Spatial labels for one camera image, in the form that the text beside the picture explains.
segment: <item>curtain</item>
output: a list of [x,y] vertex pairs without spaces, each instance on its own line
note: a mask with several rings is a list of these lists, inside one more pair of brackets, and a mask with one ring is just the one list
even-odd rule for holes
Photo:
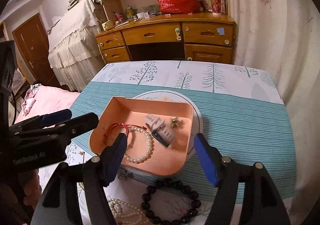
[[292,125],[297,182],[290,220],[300,224],[320,195],[320,14],[312,0],[229,0],[235,64],[266,70]]

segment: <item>black bead bracelet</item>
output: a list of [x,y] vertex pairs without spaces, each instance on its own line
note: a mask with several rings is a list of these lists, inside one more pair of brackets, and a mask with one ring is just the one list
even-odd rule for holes
[[[173,221],[167,221],[167,220],[161,220],[158,216],[155,215],[155,213],[150,210],[150,203],[151,200],[151,194],[154,194],[156,192],[156,189],[160,189],[163,186],[167,186],[169,188],[176,188],[177,190],[180,190],[183,194],[186,194],[189,196],[189,198],[192,200],[191,202],[191,208],[187,211],[187,213],[181,217],[180,220],[173,220]],[[156,180],[154,185],[150,185],[147,187],[147,193],[144,193],[142,195],[143,203],[141,203],[140,207],[142,210],[145,211],[145,216],[151,220],[153,224],[161,224],[161,225],[180,225],[180,224],[187,224],[190,222],[190,219],[192,217],[195,217],[198,215],[198,210],[201,206],[201,201],[198,200],[199,194],[196,191],[192,191],[191,187],[188,185],[183,185],[181,181],[173,181],[172,179],[164,179]]]

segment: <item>teal striped fabric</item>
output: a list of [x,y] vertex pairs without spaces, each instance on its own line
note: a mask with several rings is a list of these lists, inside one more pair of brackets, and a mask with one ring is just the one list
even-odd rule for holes
[[[100,116],[112,96],[135,97],[141,93],[164,89],[123,83],[90,82],[71,106],[73,117],[94,112]],[[262,162],[271,175],[283,199],[293,196],[296,181],[295,149],[290,122],[285,106],[227,94],[165,88],[187,96],[198,107],[203,118],[203,134],[210,145],[223,156],[236,162],[252,165]],[[87,132],[74,138],[85,151],[90,151]],[[134,178],[151,184],[152,176]],[[200,199],[213,201],[216,189],[207,181],[196,155],[184,165],[176,177],[193,190]],[[239,185],[237,203],[243,200],[244,186]]]

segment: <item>pink bedsheet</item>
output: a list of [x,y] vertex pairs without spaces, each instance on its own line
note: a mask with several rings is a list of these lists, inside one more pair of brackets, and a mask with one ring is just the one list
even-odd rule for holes
[[80,93],[69,92],[59,88],[39,86],[35,95],[36,102],[33,104],[28,115],[24,116],[21,111],[16,123],[28,118],[53,113],[59,110],[70,108]]

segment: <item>blue sticker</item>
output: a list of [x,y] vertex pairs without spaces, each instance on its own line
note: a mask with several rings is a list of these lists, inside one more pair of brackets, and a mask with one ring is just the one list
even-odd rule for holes
[[217,32],[218,32],[220,35],[224,35],[224,28],[223,28],[223,27],[217,28]]

